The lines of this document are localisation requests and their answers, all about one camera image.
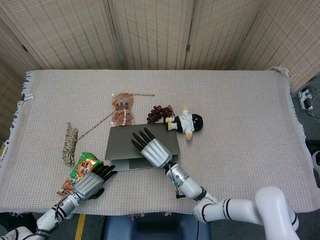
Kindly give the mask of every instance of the sauce packet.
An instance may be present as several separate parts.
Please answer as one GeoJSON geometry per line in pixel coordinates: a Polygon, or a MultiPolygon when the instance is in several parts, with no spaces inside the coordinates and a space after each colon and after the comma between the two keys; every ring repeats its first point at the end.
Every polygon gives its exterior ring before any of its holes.
{"type": "Polygon", "coordinates": [[[102,161],[98,160],[95,155],[89,152],[83,152],[63,186],[56,193],[62,196],[72,194],[73,186],[76,182],[82,179],[87,172],[91,172],[100,164],[102,164],[102,161]]]}
{"type": "Polygon", "coordinates": [[[135,118],[132,114],[132,105],[134,104],[134,95],[132,93],[119,93],[112,99],[113,116],[111,125],[128,126],[135,124],[135,118]]]}

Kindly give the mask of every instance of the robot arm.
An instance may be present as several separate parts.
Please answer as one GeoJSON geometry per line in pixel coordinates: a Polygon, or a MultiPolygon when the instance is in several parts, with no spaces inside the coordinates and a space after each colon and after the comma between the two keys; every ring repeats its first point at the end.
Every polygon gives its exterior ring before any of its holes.
{"type": "Polygon", "coordinates": [[[187,197],[199,201],[194,207],[195,217],[203,223],[215,220],[235,220],[264,226],[267,240],[298,240],[295,232],[299,221],[284,193],[277,187],[261,188],[255,200],[227,198],[218,201],[200,187],[177,163],[172,155],[147,129],[148,137],[139,131],[143,140],[133,133],[131,142],[142,155],[158,169],[165,169],[166,176],[176,187],[176,198],[187,197]]]}
{"type": "Polygon", "coordinates": [[[114,168],[114,165],[103,166],[103,164],[100,164],[91,172],[86,173],[73,186],[73,194],[62,198],[38,219],[36,222],[37,230],[34,235],[26,227],[18,227],[7,235],[0,236],[0,240],[44,240],[49,238],[51,233],[59,227],[59,223],[79,205],[80,201],[96,199],[104,192],[103,183],[117,173],[112,171],[114,168]]]}

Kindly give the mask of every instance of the stuffed toy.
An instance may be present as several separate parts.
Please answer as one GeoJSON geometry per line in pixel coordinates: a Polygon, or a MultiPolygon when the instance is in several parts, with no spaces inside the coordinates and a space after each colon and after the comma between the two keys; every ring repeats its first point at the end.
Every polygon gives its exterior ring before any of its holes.
{"type": "Polygon", "coordinates": [[[185,138],[190,141],[193,132],[200,131],[204,121],[198,114],[189,113],[187,106],[184,107],[182,115],[176,117],[167,117],[165,119],[166,130],[177,130],[179,133],[185,133],[185,138]]]}

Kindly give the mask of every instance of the cable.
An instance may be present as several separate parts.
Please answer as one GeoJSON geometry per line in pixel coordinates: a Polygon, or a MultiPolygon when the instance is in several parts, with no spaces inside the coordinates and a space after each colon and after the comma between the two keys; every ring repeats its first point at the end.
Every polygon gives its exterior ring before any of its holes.
{"type": "MultiPolygon", "coordinates": [[[[311,102],[311,105],[312,105],[312,106],[313,106],[314,101],[315,101],[318,97],[319,97],[319,95],[315,96],[315,98],[312,100],[312,102],[311,102]]],[[[307,112],[308,112],[309,115],[311,115],[311,116],[314,118],[314,120],[316,120],[318,123],[320,123],[320,121],[319,121],[318,119],[316,119],[316,118],[320,118],[319,115],[313,114],[313,113],[312,113],[312,110],[307,111],[307,112]]]]}
{"type": "Polygon", "coordinates": [[[307,87],[315,89],[315,92],[318,91],[318,89],[316,89],[314,86],[308,85],[307,87]]]}
{"type": "Polygon", "coordinates": [[[198,237],[199,237],[199,221],[198,221],[198,229],[196,231],[196,240],[198,240],[198,237]]]}
{"type": "Polygon", "coordinates": [[[57,204],[56,204],[56,208],[55,208],[55,212],[54,212],[54,221],[55,221],[55,225],[54,225],[54,229],[57,229],[59,227],[59,217],[58,217],[58,210],[59,210],[59,206],[60,203],[66,199],[66,197],[68,197],[69,195],[71,195],[70,193],[66,196],[64,196],[64,198],[62,198],[57,204]]]}
{"type": "Polygon", "coordinates": [[[172,170],[171,170],[171,165],[169,164],[169,169],[170,169],[170,173],[171,173],[171,176],[172,176],[172,179],[173,179],[173,183],[174,183],[174,186],[175,186],[175,191],[179,194],[179,190],[178,190],[178,186],[176,184],[176,180],[174,178],[174,174],[172,173],[172,170]]]}

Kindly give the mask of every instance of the robot finger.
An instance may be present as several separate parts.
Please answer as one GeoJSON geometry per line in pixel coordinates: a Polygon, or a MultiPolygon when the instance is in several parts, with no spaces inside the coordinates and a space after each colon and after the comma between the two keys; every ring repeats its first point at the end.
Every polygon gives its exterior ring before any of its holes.
{"type": "Polygon", "coordinates": [[[112,166],[108,166],[107,168],[105,168],[100,174],[99,176],[101,178],[103,178],[105,175],[107,175],[109,172],[111,172],[116,166],[112,165],[112,166]]]}
{"type": "Polygon", "coordinates": [[[95,194],[93,194],[89,199],[97,199],[105,191],[104,188],[100,188],[95,194]]]}
{"type": "Polygon", "coordinates": [[[140,143],[140,145],[144,148],[145,146],[147,146],[147,144],[134,132],[132,133],[132,135],[134,136],[134,138],[140,143]]]}
{"type": "Polygon", "coordinates": [[[144,148],[140,146],[135,140],[131,139],[131,143],[141,152],[144,148]]]}
{"type": "Polygon", "coordinates": [[[99,164],[98,166],[94,167],[91,172],[93,172],[93,173],[95,174],[95,173],[96,173],[100,168],[102,168],[103,166],[104,166],[103,163],[102,163],[102,164],[99,164]]]}
{"type": "Polygon", "coordinates": [[[100,168],[95,172],[95,174],[97,174],[97,175],[100,176],[100,174],[101,174],[105,169],[107,169],[107,168],[109,168],[108,165],[103,166],[103,167],[100,167],[100,168]]]}
{"type": "Polygon", "coordinates": [[[145,133],[149,136],[149,138],[151,139],[151,141],[152,141],[153,139],[155,139],[155,136],[153,136],[153,134],[152,134],[146,127],[145,127],[143,130],[144,130],[145,133]]]}
{"type": "Polygon", "coordinates": [[[111,178],[113,175],[115,175],[115,174],[117,174],[117,171],[112,171],[112,172],[110,172],[110,173],[108,173],[107,175],[105,175],[104,177],[103,177],[103,180],[104,181],[107,181],[109,178],[111,178]]]}
{"type": "Polygon", "coordinates": [[[146,144],[150,143],[151,140],[142,131],[139,131],[139,134],[141,135],[143,140],[146,141],[146,144]]]}

